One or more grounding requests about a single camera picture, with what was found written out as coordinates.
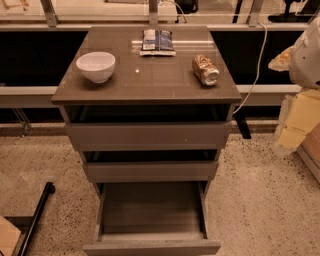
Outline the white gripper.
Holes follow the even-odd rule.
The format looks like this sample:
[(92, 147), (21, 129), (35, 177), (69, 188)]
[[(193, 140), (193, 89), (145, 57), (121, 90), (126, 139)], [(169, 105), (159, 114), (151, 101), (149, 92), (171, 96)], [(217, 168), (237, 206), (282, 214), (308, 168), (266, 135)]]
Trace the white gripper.
[[(293, 46), (272, 59), (268, 68), (289, 70)], [(320, 91), (304, 89), (295, 96), (286, 95), (282, 101), (278, 126), (274, 134), (273, 150), (279, 156), (295, 152), (307, 135), (320, 123)]]

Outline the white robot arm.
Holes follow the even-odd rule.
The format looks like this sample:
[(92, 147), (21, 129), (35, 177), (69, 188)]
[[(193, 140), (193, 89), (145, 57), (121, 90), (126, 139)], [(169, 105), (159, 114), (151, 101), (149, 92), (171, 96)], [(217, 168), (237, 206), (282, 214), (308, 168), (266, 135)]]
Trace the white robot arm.
[(279, 155), (296, 151), (320, 123), (320, 17), (315, 18), (293, 46), (268, 64), (273, 71), (289, 72), (290, 80), (301, 87), (281, 104), (273, 149)]

